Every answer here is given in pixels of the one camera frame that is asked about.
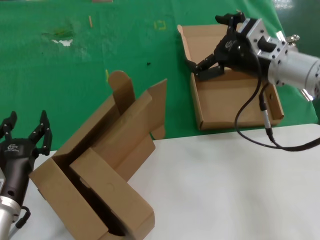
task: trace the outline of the silver cylindrical robot wrist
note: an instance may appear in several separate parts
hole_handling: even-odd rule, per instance
[[[294,50],[288,50],[282,57],[272,61],[268,71],[271,84],[290,85],[305,89],[318,98],[320,82],[320,59]]]
[[[7,240],[12,223],[20,215],[21,207],[14,200],[0,196],[0,240]]]

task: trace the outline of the black cable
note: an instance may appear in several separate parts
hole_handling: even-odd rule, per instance
[[[15,227],[17,229],[21,229],[26,224],[27,220],[31,216],[31,212],[30,212],[29,208],[27,208],[26,206],[23,206],[21,209],[25,210],[25,214],[22,218],[19,219],[19,221],[16,222]]]
[[[239,120],[239,117],[241,115],[241,113],[243,112],[243,110],[252,102],[252,100],[257,96],[258,92],[259,92],[259,89],[261,87],[261,84],[262,84],[262,70],[261,70],[261,65],[260,65],[260,62],[259,62],[259,59],[257,57],[257,55],[254,53],[254,52],[251,52],[251,55],[255,58],[256,60],[256,65],[257,65],[257,69],[258,69],[258,83],[256,85],[256,88],[252,94],[252,96],[248,99],[248,101],[246,101],[243,106],[240,108],[240,110],[238,111],[238,113],[236,114],[235,116],[235,119],[234,119],[234,128],[236,130],[236,132],[241,136],[243,137],[244,139],[254,143],[254,144],[257,144],[257,145],[260,145],[260,146],[263,146],[263,147],[266,147],[266,148],[271,148],[271,149],[279,149],[279,147],[277,146],[272,146],[272,145],[268,145],[268,144],[264,144],[264,143],[261,143],[261,142],[258,142],[258,141],[255,141],[255,140],[252,140],[251,138],[247,137],[246,135],[244,135],[239,127],[238,127],[238,120]]]
[[[266,133],[267,133],[267,136],[269,137],[270,141],[275,145],[275,146],[271,146],[271,145],[267,145],[267,144],[263,144],[261,142],[257,142],[257,141],[254,141],[252,139],[250,139],[249,137],[245,136],[244,134],[242,134],[238,128],[238,119],[239,119],[239,116],[240,114],[242,113],[242,111],[249,105],[249,103],[252,102],[252,100],[257,96],[258,92],[259,92],[259,89],[260,89],[260,86],[262,84],[262,70],[261,70],[261,65],[260,65],[260,62],[259,62],[259,59],[257,57],[257,55],[254,53],[254,52],[251,52],[252,53],[252,56],[254,56],[255,58],[255,62],[256,62],[256,65],[257,65],[257,69],[258,69],[258,75],[257,75],[257,78],[258,78],[258,83],[257,83],[257,86],[256,86],[256,89],[254,91],[254,93],[252,94],[252,96],[248,99],[247,102],[245,102],[245,104],[240,108],[239,112],[237,113],[236,117],[235,117],[235,120],[234,120],[234,128],[235,130],[237,131],[237,133],[242,136],[243,138],[247,139],[248,141],[254,143],[254,144],[258,144],[260,146],[263,146],[263,147],[266,147],[266,148],[271,148],[271,149],[281,149],[281,150],[285,150],[285,151],[288,151],[288,152],[301,152],[301,151],[305,151],[305,150],[308,150],[308,149],[311,149],[311,148],[314,148],[316,146],[319,146],[320,145],[320,137],[313,140],[313,141],[310,141],[304,145],[299,145],[299,146],[281,146],[280,144],[278,144],[275,140],[275,138],[273,137],[273,131],[272,131],[272,127],[270,126],[270,128],[266,129]],[[261,89],[261,92],[259,94],[259,104],[260,104],[260,109],[262,108],[261,106],[264,106],[265,109],[267,109],[265,107],[265,101],[264,101],[264,91],[266,90],[267,86],[269,85],[269,83],[266,83],[262,89]]]

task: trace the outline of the green mat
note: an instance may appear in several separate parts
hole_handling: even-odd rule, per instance
[[[196,128],[190,71],[177,25],[215,24],[215,15],[237,9],[263,18],[272,34],[281,30],[271,0],[1,2],[0,119],[15,110],[18,122],[12,135],[26,137],[45,109],[56,150],[111,94],[105,70],[123,70],[137,97],[168,79],[167,138],[203,134]],[[52,41],[70,39],[69,47]],[[318,121],[298,90],[285,86],[278,92],[285,113],[281,126]]]

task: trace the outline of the cardboard tray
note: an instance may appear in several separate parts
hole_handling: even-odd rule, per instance
[[[227,32],[225,25],[178,25],[177,28],[186,58],[195,63],[210,55]],[[253,94],[257,79],[226,68],[224,75],[208,81],[199,81],[192,73],[190,83],[197,126],[209,130],[234,127],[236,114]],[[274,85],[265,90],[265,99],[271,124],[279,124],[284,112]],[[238,123],[240,127],[264,126],[258,96],[242,112]]]
[[[136,100],[131,79],[112,73],[110,96],[77,132],[30,174],[75,240],[142,240],[152,207],[127,181],[165,136],[167,81]]]

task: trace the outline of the white table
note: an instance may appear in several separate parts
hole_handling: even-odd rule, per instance
[[[269,142],[263,129],[245,134]],[[320,126],[274,128],[274,137],[283,146],[300,145],[320,137]],[[285,152],[254,145],[235,132],[155,145],[129,181],[155,212],[146,240],[320,238],[320,146]],[[73,239],[32,182],[24,205],[31,218],[13,240]]]

